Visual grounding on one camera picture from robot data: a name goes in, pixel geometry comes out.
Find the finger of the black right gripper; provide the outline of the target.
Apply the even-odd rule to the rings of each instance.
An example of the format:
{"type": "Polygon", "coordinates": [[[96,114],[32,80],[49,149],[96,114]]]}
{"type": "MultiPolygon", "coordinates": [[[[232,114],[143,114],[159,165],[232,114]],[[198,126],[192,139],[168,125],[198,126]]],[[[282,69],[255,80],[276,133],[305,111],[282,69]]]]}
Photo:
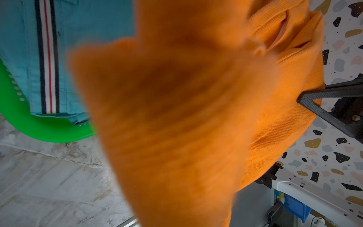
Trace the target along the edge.
{"type": "Polygon", "coordinates": [[[297,103],[334,126],[345,135],[363,142],[363,75],[352,81],[327,85],[324,90],[305,91],[297,103]],[[334,106],[324,110],[317,99],[336,98],[334,106]]]}

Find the orange pants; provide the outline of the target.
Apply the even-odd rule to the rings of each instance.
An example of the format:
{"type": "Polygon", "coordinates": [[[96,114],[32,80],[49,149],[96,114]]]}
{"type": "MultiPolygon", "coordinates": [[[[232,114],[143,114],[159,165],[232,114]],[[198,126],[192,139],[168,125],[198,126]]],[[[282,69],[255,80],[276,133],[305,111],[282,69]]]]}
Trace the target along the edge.
{"type": "Polygon", "coordinates": [[[308,1],[135,1],[136,36],[73,49],[69,68],[143,227],[226,227],[324,88],[308,1]]]}

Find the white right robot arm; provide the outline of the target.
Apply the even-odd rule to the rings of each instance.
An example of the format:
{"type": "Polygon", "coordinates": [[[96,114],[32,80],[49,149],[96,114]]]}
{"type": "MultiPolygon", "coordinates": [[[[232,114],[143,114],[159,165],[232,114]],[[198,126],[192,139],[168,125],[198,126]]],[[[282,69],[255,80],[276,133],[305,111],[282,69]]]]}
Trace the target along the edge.
{"type": "MultiPolygon", "coordinates": [[[[345,135],[363,142],[363,75],[352,81],[306,91],[297,102],[345,135]]],[[[343,200],[275,163],[256,183],[289,195],[340,227],[361,227],[363,207],[343,200]]]]}

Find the teal pants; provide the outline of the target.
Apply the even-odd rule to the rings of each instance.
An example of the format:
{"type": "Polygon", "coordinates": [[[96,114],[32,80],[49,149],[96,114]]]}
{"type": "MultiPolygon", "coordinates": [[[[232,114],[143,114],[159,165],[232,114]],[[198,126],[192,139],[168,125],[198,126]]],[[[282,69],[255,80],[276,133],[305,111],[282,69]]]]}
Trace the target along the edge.
{"type": "Polygon", "coordinates": [[[70,50],[134,36],[132,1],[1,1],[1,60],[32,115],[86,123],[66,65],[70,50]]]}

